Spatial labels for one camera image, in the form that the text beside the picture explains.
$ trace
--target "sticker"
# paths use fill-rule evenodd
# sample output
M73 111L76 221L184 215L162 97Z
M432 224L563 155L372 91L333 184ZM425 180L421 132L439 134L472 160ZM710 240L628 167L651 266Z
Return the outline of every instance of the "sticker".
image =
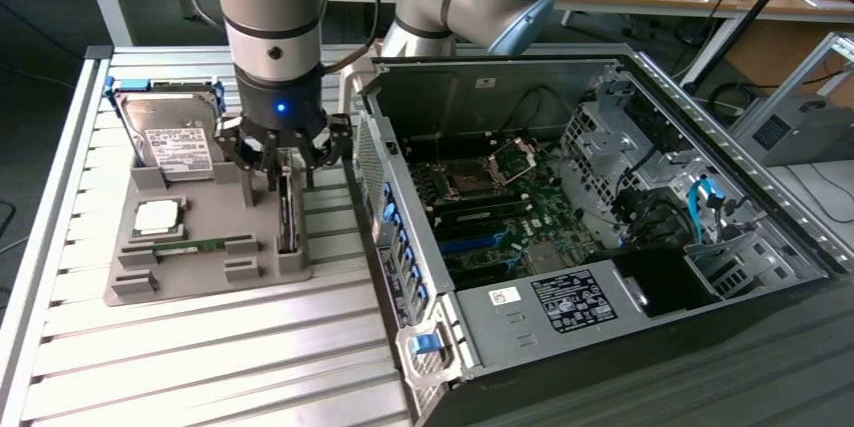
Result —
M495 77L483 77L475 80L475 89L491 89L495 87Z
M212 169L204 129L149 129L145 137L164 173Z
M485 219L489 215L492 215L492 212L480 212L479 214L460 215L456 218L456 221L464 222L467 220Z
M154 254L157 254L160 257L166 257L169 255L181 255L181 254L196 254L196 253L199 253L197 247L184 247L183 249L165 249L165 250L154 251Z
M515 287L507 287L505 289L489 290L489 300L492 301L492 305L503 305L517 302L521 300L521 297Z
M537 280L531 282L531 287L551 327L560 334L616 319L616 312L588 270Z

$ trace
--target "metal slat surface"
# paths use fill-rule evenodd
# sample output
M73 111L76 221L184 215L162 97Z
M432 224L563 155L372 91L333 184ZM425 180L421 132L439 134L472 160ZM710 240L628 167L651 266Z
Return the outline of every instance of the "metal slat surface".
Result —
M337 60L348 47L324 52ZM207 80L239 108L223 48L118 49L109 74ZM337 108L324 79L324 108ZM343 171L305 193L313 277L301 283L106 307L101 296L132 151L108 102L76 189L22 422L94 425L411 425Z

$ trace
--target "power supply label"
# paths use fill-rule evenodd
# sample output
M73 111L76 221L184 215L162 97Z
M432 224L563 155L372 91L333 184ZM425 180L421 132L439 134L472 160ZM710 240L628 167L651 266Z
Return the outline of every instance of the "power supply label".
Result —
M531 282L551 327L561 334L616 319L588 270Z

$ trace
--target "aluminum profile table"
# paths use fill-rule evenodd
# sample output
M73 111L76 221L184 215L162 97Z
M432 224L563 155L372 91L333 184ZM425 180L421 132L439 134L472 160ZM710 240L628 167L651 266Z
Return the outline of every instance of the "aluminum profile table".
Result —
M324 62L351 48L325 50ZM340 169L305 194L311 280L105 306L132 154L100 97L106 75L217 77L239 111L225 47L86 60L0 332L0 425L408 426ZM337 76L323 100L337 109Z

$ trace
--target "hard drive label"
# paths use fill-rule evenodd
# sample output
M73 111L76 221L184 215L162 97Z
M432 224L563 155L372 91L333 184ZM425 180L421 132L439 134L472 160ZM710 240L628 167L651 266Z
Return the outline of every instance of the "hard drive label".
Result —
M588 270L531 282L551 327L561 334L616 319Z
M145 136L164 173L212 169L204 129L148 129Z

